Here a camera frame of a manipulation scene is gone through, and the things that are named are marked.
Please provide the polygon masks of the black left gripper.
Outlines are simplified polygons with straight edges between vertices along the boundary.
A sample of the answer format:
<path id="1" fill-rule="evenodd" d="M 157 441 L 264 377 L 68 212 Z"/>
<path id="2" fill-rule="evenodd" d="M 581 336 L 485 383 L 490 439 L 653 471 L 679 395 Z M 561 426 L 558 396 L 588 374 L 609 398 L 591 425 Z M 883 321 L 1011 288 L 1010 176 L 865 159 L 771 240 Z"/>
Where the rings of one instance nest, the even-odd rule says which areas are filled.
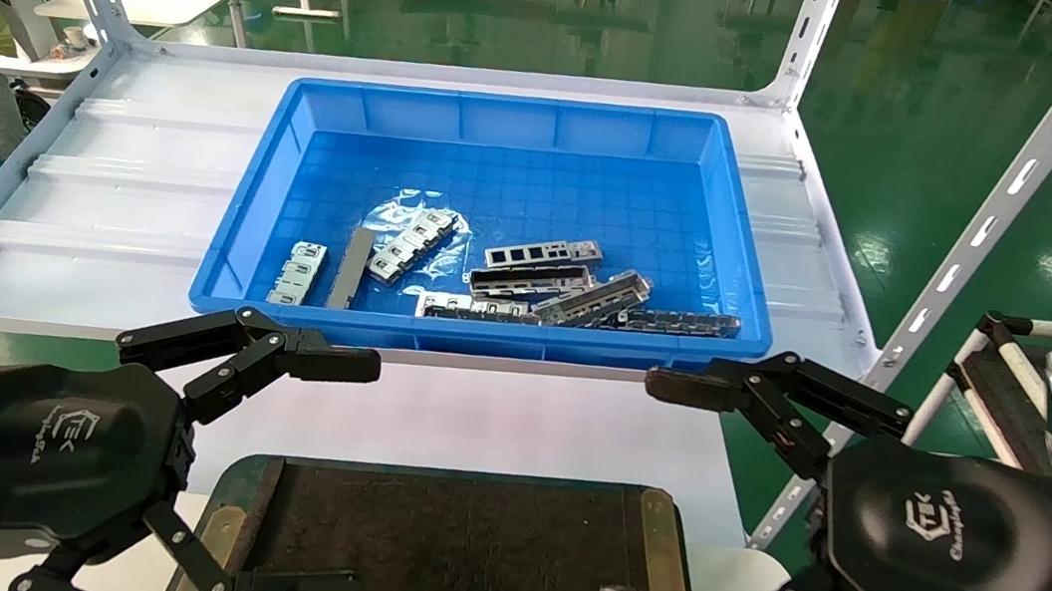
<path id="1" fill-rule="evenodd" d="M 356 585 L 346 569 L 231 576 L 167 503 L 193 465 L 193 423 L 211 425 L 281 378 L 366 385 L 380 378 L 376 350 L 324 337 L 243 307 L 122 332 L 117 351 L 130 365 L 112 371 L 0 367 L 0 557 L 54 549 L 9 590 L 86 591 L 73 584 L 86 562 L 112 561 L 147 531 L 196 591 Z M 154 374 L 210 359 L 216 366 L 186 383 L 182 399 Z"/>

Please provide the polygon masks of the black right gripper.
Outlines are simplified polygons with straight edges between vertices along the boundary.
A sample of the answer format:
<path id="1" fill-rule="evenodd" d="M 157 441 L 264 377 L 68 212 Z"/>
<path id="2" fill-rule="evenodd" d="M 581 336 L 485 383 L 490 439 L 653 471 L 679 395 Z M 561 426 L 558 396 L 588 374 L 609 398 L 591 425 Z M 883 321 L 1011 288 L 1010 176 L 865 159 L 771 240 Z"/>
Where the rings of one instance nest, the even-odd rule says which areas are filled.
<path id="1" fill-rule="evenodd" d="M 826 551 L 776 591 L 1052 591 L 1052 482 L 982 457 L 869 441 L 831 458 L 802 409 L 853 434 L 902 439 L 913 409 L 813 360 L 649 369 L 649 396 L 739 413 L 800 478 L 825 475 Z M 606 586 L 599 591 L 634 591 Z"/>

